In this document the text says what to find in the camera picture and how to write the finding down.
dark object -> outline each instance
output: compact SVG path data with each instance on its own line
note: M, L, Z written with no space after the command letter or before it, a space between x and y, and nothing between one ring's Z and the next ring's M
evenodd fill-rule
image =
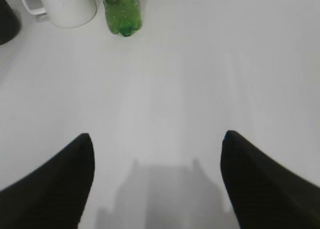
M320 229L320 188L235 131L225 135L220 166L241 229Z
M0 228L77 229L94 171L90 136L81 134L48 162L0 192Z
M14 38L20 31L20 22L6 0L0 0L0 45Z

white table surface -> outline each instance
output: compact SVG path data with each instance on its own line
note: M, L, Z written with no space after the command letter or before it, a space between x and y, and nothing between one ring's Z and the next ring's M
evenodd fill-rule
M141 178L154 170L200 168L227 213L227 130L320 186L320 0L139 1L143 27L124 38L109 32L100 0L75 29L8 0L23 27L0 46L0 189L88 132L96 172L80 229L102 229L103 218L105 228L152 228L152 178ZM182 174L171 174L155 190L180 202ZM152 200L179 215L169 228L199 226L191 204L169 201Z

green liquid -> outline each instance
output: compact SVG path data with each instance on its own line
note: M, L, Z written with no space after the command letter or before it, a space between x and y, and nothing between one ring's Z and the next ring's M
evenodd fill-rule
M103 0L105 19L114 34L131 36L142 26L137 0Z

mug handle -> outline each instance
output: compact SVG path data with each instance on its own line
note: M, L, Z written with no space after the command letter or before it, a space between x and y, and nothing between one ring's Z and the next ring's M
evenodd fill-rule
M44 7L38 8L38 9L30 9L30 7L27 4L26 0L22 0L22 3L25 7L25 9L31 14L31 15L40 15L40 14L44 14L47 13L46 9Z

